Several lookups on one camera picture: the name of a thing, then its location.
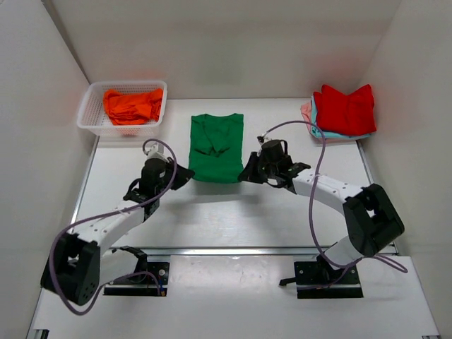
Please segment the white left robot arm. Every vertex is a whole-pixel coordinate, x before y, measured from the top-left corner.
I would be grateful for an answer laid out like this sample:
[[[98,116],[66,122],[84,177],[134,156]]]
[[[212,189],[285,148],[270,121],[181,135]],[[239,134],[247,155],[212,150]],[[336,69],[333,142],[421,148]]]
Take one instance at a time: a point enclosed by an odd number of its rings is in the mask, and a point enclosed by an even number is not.
[[[54,240],[41,288],[78,306],[94,302],[108,283],[152,283],[160,294],[158,271],[148,268],[145,252],[113,245],[159,208],[164,193],[182,188],[194,175],[157,148],[150,149],[140,177],[130,183],[113,211],[79,220]]]

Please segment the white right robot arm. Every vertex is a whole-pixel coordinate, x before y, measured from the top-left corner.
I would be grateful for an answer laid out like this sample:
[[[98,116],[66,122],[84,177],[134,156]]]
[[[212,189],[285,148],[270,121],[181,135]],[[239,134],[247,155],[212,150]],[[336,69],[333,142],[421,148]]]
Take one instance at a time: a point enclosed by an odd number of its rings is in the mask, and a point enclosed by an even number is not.
[[[309,223],[314,222],[314,203],[339,212],[347,236],[327,250],[316,266],[320,280],[332,283],[342,269],[362,258],[380,258],[380,252],[405,231],[405,226],[384,188],[378,184],[356,186],[319,173],[318,167],[293,162],[284,140],[260,139],[261,148],[250,154],[238,180],[267,184],[309,198]]]

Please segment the green t shirt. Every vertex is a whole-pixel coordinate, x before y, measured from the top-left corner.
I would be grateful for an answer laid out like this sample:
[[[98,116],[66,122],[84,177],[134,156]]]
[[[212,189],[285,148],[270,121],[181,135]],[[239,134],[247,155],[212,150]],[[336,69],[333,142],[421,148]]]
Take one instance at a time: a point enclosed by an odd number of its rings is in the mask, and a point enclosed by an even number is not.
[[[199,182],[235,184],[244,169],[242,146],[244,115],[192,116],[189,169]]]

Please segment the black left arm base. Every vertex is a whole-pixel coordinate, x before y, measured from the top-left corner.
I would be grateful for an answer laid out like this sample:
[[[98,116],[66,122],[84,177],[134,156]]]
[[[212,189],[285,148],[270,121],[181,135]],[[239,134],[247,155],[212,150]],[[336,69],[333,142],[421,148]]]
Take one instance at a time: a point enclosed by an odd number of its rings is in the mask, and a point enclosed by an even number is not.
[[[151,258],[144,250],[121,246],[106,252],[101,260],[103,295],[115,297],[165,297],[170,260]]]

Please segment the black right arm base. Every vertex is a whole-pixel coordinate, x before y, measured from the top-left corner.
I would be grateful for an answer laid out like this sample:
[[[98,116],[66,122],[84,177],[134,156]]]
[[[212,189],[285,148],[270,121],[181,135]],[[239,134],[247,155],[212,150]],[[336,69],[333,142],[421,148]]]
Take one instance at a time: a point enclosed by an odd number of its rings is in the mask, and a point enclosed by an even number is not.
[[[280,287],[296,285],[298,299],[360,299],[364,297],[356,265],[334,270],[323,261],[295,261],[295,276]]]

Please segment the white plastic basket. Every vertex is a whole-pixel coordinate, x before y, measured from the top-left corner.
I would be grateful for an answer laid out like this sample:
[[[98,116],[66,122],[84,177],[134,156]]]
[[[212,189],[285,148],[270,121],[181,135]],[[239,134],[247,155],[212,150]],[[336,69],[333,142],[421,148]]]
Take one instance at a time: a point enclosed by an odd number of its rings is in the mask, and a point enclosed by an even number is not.
[[[108,90],[116,90],[124,95],[161,90],[162,104],[158,119],[139,125],[114,125],[105,113],[103,105],[103,96]],[[165,115],[166,100],[167,84],[162,80],[96,82],[89,86],[81,101],[77,125],[79,128],[86,129],[103,138],[144,138],[156,136]]]

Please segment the orange t shirt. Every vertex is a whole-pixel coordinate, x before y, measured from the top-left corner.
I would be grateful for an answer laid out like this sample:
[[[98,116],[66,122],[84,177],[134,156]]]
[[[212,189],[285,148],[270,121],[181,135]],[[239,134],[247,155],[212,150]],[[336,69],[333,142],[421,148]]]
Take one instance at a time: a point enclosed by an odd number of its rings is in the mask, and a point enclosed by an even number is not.
[[[161,88],[138,94],[108,90],[103,95],[105,114],[115,126],[135,126],[158,121],[163,94]]]

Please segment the pink folded t shirt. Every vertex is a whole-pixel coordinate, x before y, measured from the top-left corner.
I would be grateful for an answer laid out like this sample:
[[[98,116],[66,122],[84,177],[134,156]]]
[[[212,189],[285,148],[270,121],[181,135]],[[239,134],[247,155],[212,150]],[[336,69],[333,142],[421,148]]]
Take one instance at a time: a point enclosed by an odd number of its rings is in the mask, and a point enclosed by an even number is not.
[[[317,110],[315,105],[313,104],[313,100],[310,100],[308,103],[303,104],[300,108],[302,117],[305,121],[310,122],[311,124],[315,124],[314,117],[316,116]],[[312,126],[311,124],[307,124],[308,132],[314,137],[321,140],[321,133],[317,128]],[[326,139],[339,139],[340,135],[337,133],[333,133],[330,131],[324,131],[324,136]]]

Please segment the aluminium table rail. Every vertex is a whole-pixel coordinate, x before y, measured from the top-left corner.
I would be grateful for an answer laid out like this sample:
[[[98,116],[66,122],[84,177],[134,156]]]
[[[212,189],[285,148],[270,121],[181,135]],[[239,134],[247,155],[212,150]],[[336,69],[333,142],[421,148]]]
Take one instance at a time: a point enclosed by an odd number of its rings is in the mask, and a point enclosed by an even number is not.
[[[149,256],[317,256],[312,246],[139,247]]]

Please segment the red folded t shirt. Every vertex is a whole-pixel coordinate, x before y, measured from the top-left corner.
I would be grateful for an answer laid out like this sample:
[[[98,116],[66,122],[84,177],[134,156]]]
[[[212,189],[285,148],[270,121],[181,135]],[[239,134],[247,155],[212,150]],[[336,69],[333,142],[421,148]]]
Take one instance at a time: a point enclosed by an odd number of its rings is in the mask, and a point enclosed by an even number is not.
[[[329,85],[314,92],[316,125],[323,132],[358,137],[377,131],[374,96],[370,84],[346,95]]]

